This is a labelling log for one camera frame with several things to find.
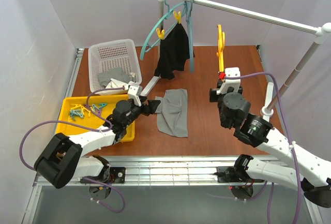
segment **cable tie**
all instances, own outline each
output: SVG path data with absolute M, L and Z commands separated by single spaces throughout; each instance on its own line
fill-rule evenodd
M 292 150 L 294 148 L 294 145 L 295 145 L 295 141 L 292 141 L 292 145 L 289 145 L 289 149 Z

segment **black cloth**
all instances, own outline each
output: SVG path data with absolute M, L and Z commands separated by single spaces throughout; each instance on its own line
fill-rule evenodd
M 182 24 L 176 24 L 167 37 L 160 42 L 160 58 L 154 76 L 167 79 L 175 77 L 173 70 L 184 70 L 190 58 L 188 36 Z

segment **teal hanger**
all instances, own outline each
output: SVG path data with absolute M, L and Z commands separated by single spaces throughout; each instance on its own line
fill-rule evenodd
M 190 3 L 190 10 L 186 15 L 187 22 L 187 31 L 188 31 L 188 44 L 189 44 L 189 52 L 190 52 L 190 72 L 194 72 L 194 53 L 193 53 L 193 26 L 192 26 L 192 8 L 193 8 L 193 0 Z
M 148 42 L 151 38 L 151 36 L 153 35 L 153 33 L 155 32 L 155 30 L 158 28 L 158 26 L 161 24 L 161 22 L 163 20 L 168 20 L 172 15 L 173 15 L 173 11 L 181 6 L 184 5 L 183 11 L 182 11 L 182 17 L 187 13 L 188 9 L 187 9 L 187 3 L 183 2 L 183 3 L 178 3 L 177 5 L 175 5 L 174 7 L 170 8 L 169 4 L 167 3 L 167 0 L 164 0 L 164 4 L 168 7 L 168 12 L 162 16 L 162 18 L 156 23 L 156 25 L 153 27 L 153 29 L 151 30 L 151 32 L 149 33 L 149 35 L 147 36 L 144 45 L 141 49 L 141 53 L 140 53 L 140 60 L 144 60 L 144 55 L 146 52 L 149 52 L 155 45 L 158 44 L 158 42 L 160 42 L 160 38 L 157 39 L 152 45 L 150 45 Z M 175 22 L 165 33 L 164 35 L 166 35 L 168 32 L 170 32 L 175 25 L 177 24 L 177 22 Z

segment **gray towel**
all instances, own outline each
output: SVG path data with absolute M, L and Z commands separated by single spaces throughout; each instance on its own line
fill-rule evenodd
M 169 89 L 163 98 L 157 96 L 155 100 L 161 100 L 156 110 L 159 131 L 175 137 L 188 137 L 187 90 Z
M 130 81 L 136 82 L 136 79 L 127 75 L 122 67 L 115 67 L 98 74 L 99 84 L 106 87 L 111 79 L 116 79 L 124 83 L 129 83 Z

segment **white wall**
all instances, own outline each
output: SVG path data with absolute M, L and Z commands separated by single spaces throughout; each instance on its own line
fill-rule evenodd
M 285 0 L 212 0 L 261 13 L 277 15 Z M 73 44 L 133 39 L 141 46 L 158 20 L 157 0 L 51 0 Z M 194 5 L 194 44 L 217 45 L 217 24 L 222 24 L 230 45 L 261 44 L 270 24 Z
M 278 17 L 313 26 L 331 22 L 331 0 L 286 0 Z M 272 26 L 261 45 L 266 71 L 281 85 L 299 62 L 314 36 Z M 295 141 L 326 160 L 331 160 L 331 37 L 320 46 L 283 96 L 290 130 Z M 331 210 L 321 208 L 324 223 Z
M 19 159 L 23 135 L 57 119 L 76 50 L 49 0 L 0 0 L 0 223 L 21 223 L 35 172 Z M 53 126 L 33 132 L 24 156 L 33 165 Z

